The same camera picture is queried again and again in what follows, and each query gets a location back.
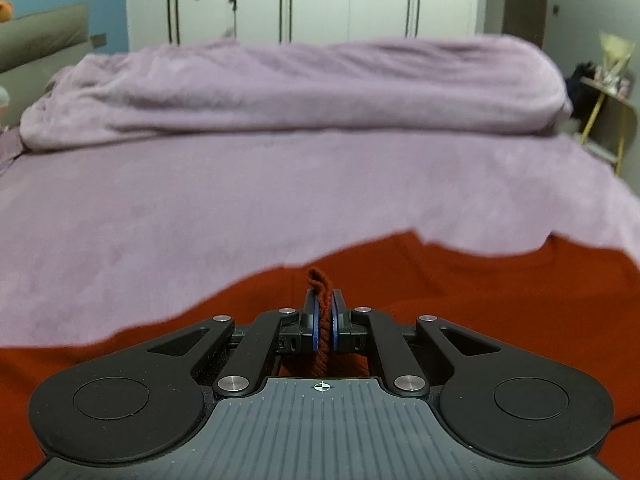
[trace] red cloth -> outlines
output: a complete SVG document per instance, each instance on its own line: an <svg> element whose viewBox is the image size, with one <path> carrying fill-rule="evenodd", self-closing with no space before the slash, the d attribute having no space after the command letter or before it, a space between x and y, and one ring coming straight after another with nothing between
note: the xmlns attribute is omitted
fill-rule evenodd
<svg viewBox="0 0 640 480"><path fill-rule="evenodd" d="M538 251L482 258L424 245L411 233L324 257L313 264L353 308L386 310L412 323L434 314L593 375L609 390L617 427L602 452L625 479L640 479L640 272L623 254L550 237ZM306 267L277 268L243 280L175 319L131 328L82 348L0 350L0 476L15 480L41 460L27 419L34 388L65 367L172 332L215 314L250 323L265 311L302 306ZM361 364L351 362L353 375ZM329 360L328 375L345 362Z"/></svg>

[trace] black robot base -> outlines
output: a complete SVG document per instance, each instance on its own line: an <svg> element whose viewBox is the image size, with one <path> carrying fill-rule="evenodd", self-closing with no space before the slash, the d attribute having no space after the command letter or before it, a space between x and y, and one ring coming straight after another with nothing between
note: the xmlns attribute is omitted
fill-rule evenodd
<svg viewBox="0 0 640 480"><path fill-rule="evenodd" d="M68 368L30 400L33 480L594 479L606 389L562 364L434 316L348 310L333 352L370 378L278 377L318 351L318 300L248 326L215 316Z"/></svg>

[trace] bed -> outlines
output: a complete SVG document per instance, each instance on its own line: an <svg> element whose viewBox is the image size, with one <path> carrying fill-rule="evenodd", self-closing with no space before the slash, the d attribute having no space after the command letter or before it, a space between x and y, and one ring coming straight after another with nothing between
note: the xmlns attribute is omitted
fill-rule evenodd
<svg viewBox="0 0 640 480"><path fill-rule="evenodd" d="M556 232L640 262L640 201L552 134L566 102L512 38L87 56L0 177L0 346L95 342L403 230L482 254Z"/></svg>

